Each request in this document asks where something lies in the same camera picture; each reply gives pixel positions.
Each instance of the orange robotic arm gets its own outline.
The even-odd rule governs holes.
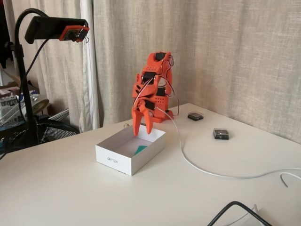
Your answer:
[[[168,110],[168,96],[173,91],[171,88],[172,66],[173,57],[170,52],[151,53],[142,73],[137,74],[132,94],[135,99],[132,107],[135,136],[138,135],[143,116],[148,134],[151,133],[153,122],[160,123],[169,119],[157,108],[167,112],[172,117],[173,113]],[[159,85],[161,79],[165,82],[162,86]]]

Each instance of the beige curtain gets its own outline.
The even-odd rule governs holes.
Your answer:
[[[299,0],[94,1],[104,123],[130,118],[136,73],[171,51],[181,104],[301,143],[300,12]]]
[[[9,18],[10,37],[13,38],[15,21],[27,8],[38,8],[54,17],[81,18],[80,0],[4,0]],[[25,68],[28,68],[43,40],[28,44],[24,35],[32,17],[29,14],[22,21],[20,42],[24,49]],[[80,131],[92,129],[89,117],[87,78],[84,76],[85,48],[82,43],[50,40],[42,49],[28,77],[46,94],[53,113],[69,108],[70,123]]]

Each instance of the white table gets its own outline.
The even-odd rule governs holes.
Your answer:
[[[187,113],[199,111],[194,122]],[[181,105],[175,122],[184,150],[197,165],[217,173],[252,176],[301,167],[301,145],[192,104]],[[301,224],[301,182],[279,173],[251,180],[213,177],[181,155],[171,121],[167,148],[130,177],[95,160],[95,144],[123,129],[124,122],[6,155],[0,161],[2,226],[206,226],[229,202],[252,207],[273,226]],[[231,139],[215,140],[213,128]],[[232,207],[215,224],[244,214]],[[251,217],[244,221],[256,222]]]

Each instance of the cardboard box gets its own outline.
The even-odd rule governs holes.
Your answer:
[[[136,153],[139,146],[147,146]],[[134,136],[133,127],[123,129],[96,145],[96,160],[120,172],[134,175],[142,166],[165,148],[164,131],[152,129],[147,134],[146,127],[140,125],[138,136]]]
[[[13,81],[9,82],[8,85],[6,85],[6,86],[0,86],[0,89],[12,88],[12,87],[15,87],[15,86],[20,87],[20,85],[21,85],[20,77],[18,77],[16,75],[11,75],[11,74],[7,73],[6,71],[5,71],[5,74],[8,77],[10,77]],[[29,84],[28,84],[28,89],[29,89],[29,91],[35,90],[37,93],[40,93],[40,91],[37,87],[33,87]],[[0,94],[0,97],[8,97],[10,95],[19,95],[19,90],[13,90],[12,92],[9,92],[7,94]]]

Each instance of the white cable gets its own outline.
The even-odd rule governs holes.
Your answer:
[[[174,120],[172,119],[172,117],[170,117],[165,111],[157,108],[159,111],[163,112],[164,114],[166,114],[168,116],[168,118],[170,118],[170,120],[174,123],[174,126],[178,132],[178,136],[179,136],[179,141],[180,141],[180,146],[181,146],[181,151],[182,151],[182,155],[184,157],[184,159],[186,160],[187,163],[189,163],[191,166],[193,166],[194,168],[196,168],[197,170],[203,172],[203,173],[207,173],[209,175],[212,176],[217,176],[217,177],[221,177],[221,178],[228,178],[228,179],[253,179],[253,178],[260,178],[263,177],[265,175],[271,174],[271,173],[276,173],[276,172],[280,172],[283,170],[301,170],[300,168],[282,168],[282,169],[277,169],[277,170],[273,170],[271,172],[267,172],[267,173],[263,173],[263,174],[259,174],[256,176],[251,176],[251,177],[233,177],[233,176],[226,176],[226,175],[222,175],[222,174],[217,174],[217,173],[212,173],[210,171],[207,171],[205,169],[200,168],[199,166],[195,165],[193,162],[191,162],[185,155],[183,147],[182,147],[182,141],[181,141],[181,136],[180,136],[180,132],[177,128],[177,125],[175,124]]]
[[[282,178],[282,175],[283,175],[283,174],[291,175],[291,176],[293,176],[293,177],[295,177],[295,178],[301,180],[301,177],[299,177],[299,176],[297,176],[297,175],[295,175],[295,174],[293,174],[293,173],[282,172],[282,173],[280,174],[280,179],[281,179],[282,183],[283,183],[286,187],[288,187],[288,186],[287,186],[287,184],[284,182],[284,180],[283,180],[283,178]]]
[[[225,225],[225,226],[230,226],[230,225],[232,225],[232,224],[234,224],[234,223],[236,223],[236,222],[238,222],[239,220],[241,220],[242,218],[244,218],[246,215],[248,215],[249,213],[247,212],[245,215],[243,215],[242,217],[240,217],[240,218],[238,218],[237,220],[235,220],[235,221],[233,221],[232,223],[230,223],[230,224],[227,224],[227,225]]]
[[[142,88],[142,90],[138,93],[138,95],[137,95],[137,97],[136,97],[136,99],[135,99],[135,101],[134,101],[134,103],[133,103],[133,106],[135,106],[136,101],[138,100],[138,97],[142,94],[143,90],[148,86],[148,84],[149,84],[151,81],[153,81],[153,78],[151,78],[150,80],[148,80],[148,81],[145,83],[145,85],[144,85],[144,87]]]

